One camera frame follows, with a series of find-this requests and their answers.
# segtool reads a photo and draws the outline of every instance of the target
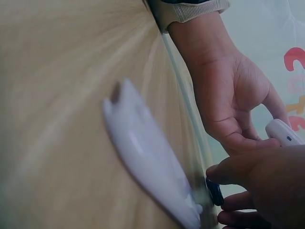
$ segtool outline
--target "ribbed cuff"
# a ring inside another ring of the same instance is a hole
[[[163,33],[167,33],[167,27],[174,21],[183,23],[210,12],[219,11],[221,13],[230,6],[228,0],[211,0],[200,4],[168,4],[161,0],[150,0],[149,2]]]

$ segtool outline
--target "beige fabric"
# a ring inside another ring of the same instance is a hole
[[[214,228],[201,180],[211,163],[143,3],[1,0],[1,229],[180,228],[130,176],[107,135],[101,101],[126,77],[202,198],[203,228]]]
[[[200,4],[168,4],[161,0],[150,0],[149,3],[160,30],[164,33],[167,33],[167,27],[174,21],[183,23],[206,13],[221,13],[230,6],[228,0],[211,0]]]

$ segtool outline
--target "red letter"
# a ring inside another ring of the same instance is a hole
[[[289,121],[291,124],[291,127],[294,131],[299,131],[299,126],[302,129],[305,129],[305,119],[302,117],[298,117],[298,116],[289,116]]]
[[[301,62],[305,69],[305,51],[301,48],[292,48],[284,56],[286,69],[290,72],[294,70],[294,61]]]

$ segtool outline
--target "white plastic device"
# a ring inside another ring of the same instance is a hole
[[[268,137],[277,139],[281,146],[305,145],[305,141],[280,119],[272,120],[265,130]]]
[[[186,229],[199,229],[202,206],[171,146],[130,80],[121,84],[119,99],[103,102],[110,137],[135,179]]]

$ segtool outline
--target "skin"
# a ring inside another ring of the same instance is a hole
[[[235,47],[219,13],[174,22],[168,31],[191,74],[206,131],[232,156],[208,169],[207,177],[247,189],[225,199],[219,222],[227,229],[303,228],[305,146],[280,148],[275,139],[262,140],[251,121],[251,111],[263,104],[289,125],[274,87]]]
[[[279,146],[275,139],[259,138],[251,110],[264,104],[273,118],[289,124],[285,105],[264,73],[235,47],[219,13],[174,22],[168,30],[191,74],[208,134],[231,156]]]
[[[247,191],[225,198],[218,216],[226,229],[301,229],[305,217],[305,146],[252,151],[230,157],[206,171],[221,185]],[[239,210],[255,209],[244,213]]]

